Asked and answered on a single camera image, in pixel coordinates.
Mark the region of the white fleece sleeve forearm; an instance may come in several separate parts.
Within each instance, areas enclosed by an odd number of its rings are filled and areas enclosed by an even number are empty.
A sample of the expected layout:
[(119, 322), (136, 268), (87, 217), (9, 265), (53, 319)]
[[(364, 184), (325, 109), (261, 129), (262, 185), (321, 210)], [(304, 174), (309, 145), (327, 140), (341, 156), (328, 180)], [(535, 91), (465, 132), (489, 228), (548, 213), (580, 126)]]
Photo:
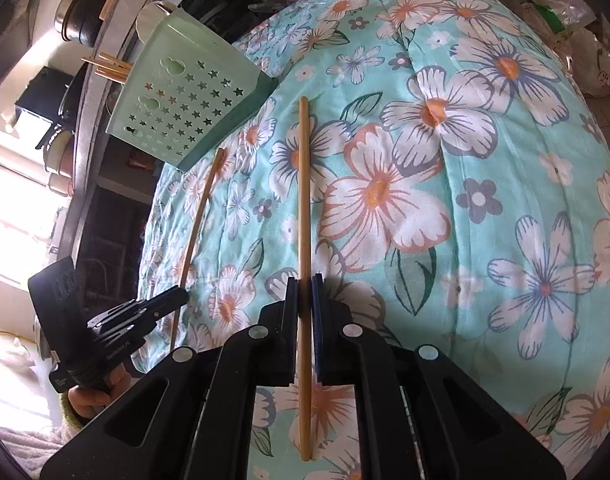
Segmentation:
[(2, 444), (31, 479), (40, 478), (40, 471), (47, 460), (84, 427), (83, 419), (70, 400), (72, 391), (74, 389), (61, 394), (62, 424), (49, 434), (0, 427)]

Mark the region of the person left hand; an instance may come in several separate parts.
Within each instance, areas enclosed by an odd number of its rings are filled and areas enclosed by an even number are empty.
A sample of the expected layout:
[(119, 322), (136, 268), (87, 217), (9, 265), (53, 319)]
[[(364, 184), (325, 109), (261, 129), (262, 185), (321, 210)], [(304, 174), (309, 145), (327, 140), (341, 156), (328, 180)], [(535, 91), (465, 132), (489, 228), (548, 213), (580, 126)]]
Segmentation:
[(104, 410), (130, 388), (132, 376), (128, 374), (124, 365), (121, 364), (112, 370), (109, 376), (104, 379), (104, 383), (108, 388), (107, 391), (82, 388), (80, 386), (69, 390), (68, 400), (78, 417), (82, 419), (94, 418), (100, 411)]

